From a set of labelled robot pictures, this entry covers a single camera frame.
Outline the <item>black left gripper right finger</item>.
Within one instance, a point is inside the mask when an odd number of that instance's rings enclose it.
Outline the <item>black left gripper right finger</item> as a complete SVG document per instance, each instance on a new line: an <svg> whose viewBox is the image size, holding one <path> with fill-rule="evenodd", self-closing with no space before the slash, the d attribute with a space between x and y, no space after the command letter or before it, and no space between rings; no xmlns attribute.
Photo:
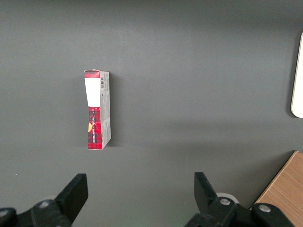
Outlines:
<svg viewBox="0 0 303 227"><path fill-rule="evenodd" d="M292 222L276 206L255 203L250 209L226 196L218 196L203 172L195 172L194 196L199 213L187 227L291 227Z"/></svg>

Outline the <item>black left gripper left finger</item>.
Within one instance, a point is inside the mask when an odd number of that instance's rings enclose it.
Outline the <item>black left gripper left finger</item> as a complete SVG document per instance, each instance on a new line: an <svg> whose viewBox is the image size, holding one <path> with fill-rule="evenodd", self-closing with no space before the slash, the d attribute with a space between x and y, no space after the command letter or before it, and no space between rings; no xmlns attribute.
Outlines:
<svg viewBox="0 0 303 227"><path fill-rule="evenodd" d="M45 199L17 214L12 207L0 209L2 227L71 227L86 200L86 174L77 174L54 198Z"/></svg>

